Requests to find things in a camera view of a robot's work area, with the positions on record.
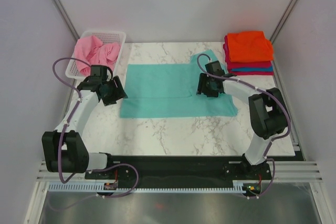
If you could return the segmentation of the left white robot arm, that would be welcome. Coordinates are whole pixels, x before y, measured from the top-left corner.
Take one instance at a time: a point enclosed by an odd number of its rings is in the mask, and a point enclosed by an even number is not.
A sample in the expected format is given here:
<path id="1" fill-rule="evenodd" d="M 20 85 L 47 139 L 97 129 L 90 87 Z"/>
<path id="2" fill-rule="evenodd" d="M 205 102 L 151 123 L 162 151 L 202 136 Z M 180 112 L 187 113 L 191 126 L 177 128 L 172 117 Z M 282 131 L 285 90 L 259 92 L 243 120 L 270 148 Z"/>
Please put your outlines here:
<path id="1" fill-rule="evenodd" d="M 92 65 L 89 75 L 72 89 L 77 99 L 71 103 L 58 126 L 53 131 L 45 132 L 41 138 L 47 170 L 58 173 L 63 184 L 70 180 L 64 177 L 64 173 L 73 177 L 75 174 L 97 171 L 103 178 L 111 178 L 115 165 L 108 161 L 109 154 L 89 152 L 82 134 L 100 102 L 110 106 L 128 96 L 120 78 L 114 76 L 109 67 L 102 65 Z"/>

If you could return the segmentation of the teal t shirt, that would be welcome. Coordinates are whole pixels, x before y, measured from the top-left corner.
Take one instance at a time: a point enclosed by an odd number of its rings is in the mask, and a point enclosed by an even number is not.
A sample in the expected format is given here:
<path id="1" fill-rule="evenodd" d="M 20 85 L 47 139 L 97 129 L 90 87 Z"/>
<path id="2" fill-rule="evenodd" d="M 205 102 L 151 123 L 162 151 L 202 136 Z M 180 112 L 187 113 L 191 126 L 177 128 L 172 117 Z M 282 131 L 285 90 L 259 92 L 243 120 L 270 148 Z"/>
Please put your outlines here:
<path id="1" fill-rule="evenodd" d="M 123 119 L 235 117 L 232 96 L 198 95 L 201 69 L 217 60 L 212 50 L 191 56 L 189 63 L 128 65 L 125 78 L 127 98 L 121 103 Z"/>

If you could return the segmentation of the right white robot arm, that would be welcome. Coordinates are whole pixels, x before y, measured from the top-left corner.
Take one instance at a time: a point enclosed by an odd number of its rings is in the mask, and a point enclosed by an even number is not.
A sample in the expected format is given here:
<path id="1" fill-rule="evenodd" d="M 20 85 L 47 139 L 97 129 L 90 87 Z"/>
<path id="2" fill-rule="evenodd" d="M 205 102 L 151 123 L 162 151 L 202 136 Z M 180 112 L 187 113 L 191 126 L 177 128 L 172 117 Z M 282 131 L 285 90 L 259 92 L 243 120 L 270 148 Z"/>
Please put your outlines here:
<path id="1" fill-rule="evenodd" d="M 254 178 L 267 169 L 266 157 L 274 140 L 290 132 L 290 117 L 281 91 L 278 88 L 262 90 L 226 74 L 219 61 L 210 61 L 200 67 L 197 94 L 217 98 L 231 95 L 249 106 L 249 118 L 254 132 L 247 151 L 242 155 L 238 172 L 245 178 Z"/>

